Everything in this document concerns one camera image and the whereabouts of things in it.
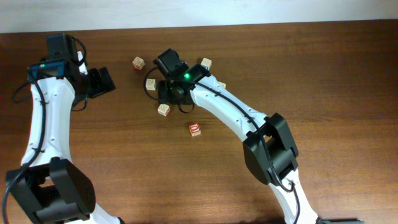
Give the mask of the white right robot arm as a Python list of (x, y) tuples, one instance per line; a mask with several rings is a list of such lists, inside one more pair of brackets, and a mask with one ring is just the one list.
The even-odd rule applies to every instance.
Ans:
[(284, 213), (286, 223), (320, 223), (299, 180), (297, 145), (283, 116), (268, 116), (246, 105), (200, 64), (188, 66), (172, 49), (154, 60), (163, 74), (159, 100), (174, 105), (198, 106), (231, 129), (243, 143), (245, 165), (268, 185)]

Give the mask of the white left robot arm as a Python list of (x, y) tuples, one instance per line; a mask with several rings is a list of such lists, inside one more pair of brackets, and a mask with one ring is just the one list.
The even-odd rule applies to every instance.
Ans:
[(8, 223), (7, 200), (13, 196), (32, 223), (115, 223), (96, 202), (91, 180), (70, 154), (70, 115), (115, 90), (107, 68), (86, 67), (86, 47), (68, 34), (49, 35), (47, 55), (27, 68), (33, 102), (30, 136), (20, 168), (6, 174), (2, 218)]

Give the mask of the wooden block letter J blue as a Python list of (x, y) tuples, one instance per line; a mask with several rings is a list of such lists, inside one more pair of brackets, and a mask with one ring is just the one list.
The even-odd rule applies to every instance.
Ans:
[(226, 88), (226, 84), (223, 82), (218, 82), (220, 86), (222, 86), (223, 88)]

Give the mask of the wooden block letter M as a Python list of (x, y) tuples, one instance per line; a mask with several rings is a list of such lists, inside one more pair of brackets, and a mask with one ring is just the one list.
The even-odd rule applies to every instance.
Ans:
[(170, 106), (167, 104), (160, 104), (158, 109), (157, 109), (158, 114), (161, 114), (162, 116), (168, 116), (170, 113)]

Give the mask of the wooden block red letter U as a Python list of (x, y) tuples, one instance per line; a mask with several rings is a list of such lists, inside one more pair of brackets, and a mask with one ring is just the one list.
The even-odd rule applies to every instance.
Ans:
[(198, 123), (190, 124), (189, 129), (190, 129), (190, 133), (191, 133), (192, 137), (201, 134), (201, 127)]

